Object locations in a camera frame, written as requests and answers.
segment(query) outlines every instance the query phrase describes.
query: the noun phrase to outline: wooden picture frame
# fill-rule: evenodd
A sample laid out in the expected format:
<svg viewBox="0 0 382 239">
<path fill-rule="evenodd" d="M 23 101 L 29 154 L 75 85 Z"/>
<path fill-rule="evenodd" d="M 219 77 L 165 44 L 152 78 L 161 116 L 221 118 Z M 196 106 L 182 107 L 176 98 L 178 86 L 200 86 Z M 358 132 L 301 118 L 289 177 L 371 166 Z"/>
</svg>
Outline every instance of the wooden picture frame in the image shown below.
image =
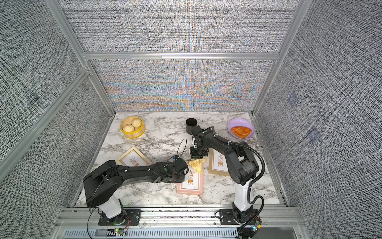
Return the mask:
<svg viewBox="0 0 382 239">
<path fill-rule="evenodd" d="M 223 176 L 229 176 L 227 162 L 225 156 L 215 151 L 213 148 L 210 149 L 210 166 L 208 172 L 210 174 L 218 174 Z"/>
<path fill-rule="evenodd" d="M 129 167 L 147 166 L 152 164 L 152 162 L 134 146 L 126 151 L 123 155 L 121 155 L 116 160 L 116 163 Z"/>
<path fill-rule="evenodd" d="M 188 174 L 185 175 L 185 181 L 178 183 L 176 193 L 179 194 L 203 194 L 203 171 L 196 173 L 196 169 L 189 166 L 188 162 Z"/>
</svg>

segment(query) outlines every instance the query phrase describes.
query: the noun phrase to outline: pastry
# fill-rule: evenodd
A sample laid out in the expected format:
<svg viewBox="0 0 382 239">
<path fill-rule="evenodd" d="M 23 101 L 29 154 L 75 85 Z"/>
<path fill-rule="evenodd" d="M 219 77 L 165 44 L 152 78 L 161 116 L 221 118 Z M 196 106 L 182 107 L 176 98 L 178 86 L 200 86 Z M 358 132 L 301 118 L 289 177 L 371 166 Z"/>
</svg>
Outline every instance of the pastry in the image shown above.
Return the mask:
<svg viewBox="0 0 382 239">
<path fill-rule="evenodd" d="M 252 130 L 244 126 L 236 126 L 231 129 L 231 132 L 239 138 L 246 138 Z"/>
<path fill-rule="evenodd" d="M 131 122 L 131 124 L 135 127 L 135 128 L 138 128 L 142 125 L 142 120 L 141 119 L 138 119 L 138 118 L 135 118 L 133 119 L 133 121 Z"/>
<path fill-rule="evenodd" d="M 132 126 L 132 125 L 125 125 L 124 127 L 123 127 L 123 131 L 125 131 L 125 132 L 133 132 L 134 131 L 134 126 Z"/>
</svg>

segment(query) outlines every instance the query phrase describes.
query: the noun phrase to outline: wall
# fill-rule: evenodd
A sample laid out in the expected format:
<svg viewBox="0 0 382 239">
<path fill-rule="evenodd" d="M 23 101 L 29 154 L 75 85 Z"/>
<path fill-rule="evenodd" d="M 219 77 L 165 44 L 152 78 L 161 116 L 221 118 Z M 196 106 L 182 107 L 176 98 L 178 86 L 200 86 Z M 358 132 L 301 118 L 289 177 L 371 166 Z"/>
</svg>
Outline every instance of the wall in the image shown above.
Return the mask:
<svg viewBox="0 0 382 239">
<path fill-rule="evenodd" d="M 3 159 L 82 70 L 44 1 L 0 3 Z M 0 183 L 0 238 L 49 238 L 70 206 L 110 115 L 89 79 Z"/>
<path fill-rule="evenodd" d="M 116 111 L 251 111 L 270 60 L 91 60 Z"/>
<path fill-rule="evenodd" d="M 86 52 L 278 52 L 299 0 L 59 0 Z"/>
<path fill-rule="evenodd" d="M 43 1 L 0 9 L 1 161 L 82 67 Z"/>
<path fill-rule="evenodd" d="M 314 0 L 257 115 L 312 238 L 382 231 L 381 12 Z"/>
<path fill-rule="evenodd" d="M 278 53 L 300 1 L 58 2 L 85 52 Z M 272 65 L 270 60 L 91 62 L 117 111 L 250 111 Z"/>
</svg>

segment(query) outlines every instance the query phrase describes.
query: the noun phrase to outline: sticker on wall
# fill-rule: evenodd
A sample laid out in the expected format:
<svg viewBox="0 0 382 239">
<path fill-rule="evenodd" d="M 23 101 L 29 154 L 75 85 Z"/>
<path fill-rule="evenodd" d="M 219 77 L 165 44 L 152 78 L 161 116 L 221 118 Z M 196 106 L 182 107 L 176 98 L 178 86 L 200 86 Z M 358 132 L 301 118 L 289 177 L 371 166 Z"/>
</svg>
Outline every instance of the sticker on wall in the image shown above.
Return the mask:
<svg viewBox="0 0 382 239">
<path fill-rule="evenodd" d="M 312 126 L 312 128 L 310 130 L 308 130 L 307 136 L 308 136 L 310 142 L 312 143 L 312 145 L 317 143 L 321 138 L 321 134 L 315 126 Z"/>
<path fill-rule="evenodd" d="M 297 100 L 298 100 L 298 96 L 297 96 L 296 92 L 292 92 L 289 95 L 288 103 L 290 104 L 291 107 L 293 107 L 296 104 Z"/>
</svg>

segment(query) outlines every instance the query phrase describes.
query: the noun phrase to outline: pink picture frame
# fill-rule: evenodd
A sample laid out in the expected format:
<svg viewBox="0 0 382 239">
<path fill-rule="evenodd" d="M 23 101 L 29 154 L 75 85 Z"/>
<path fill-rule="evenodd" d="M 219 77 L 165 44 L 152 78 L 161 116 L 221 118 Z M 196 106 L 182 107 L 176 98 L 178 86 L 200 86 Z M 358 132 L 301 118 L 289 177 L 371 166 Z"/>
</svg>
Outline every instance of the pink picture frame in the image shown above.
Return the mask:
<svg viewBox="0 0 382 239">
<path fill-rule="evenodd" d="M 185 175 L 185 181 L 182 183 L 178 183 L 176 193 L 202 195 L 203 171 L 201 173 L 196 173 L 195 169 L 188 166 L 188 174 Z"/>
</svg>

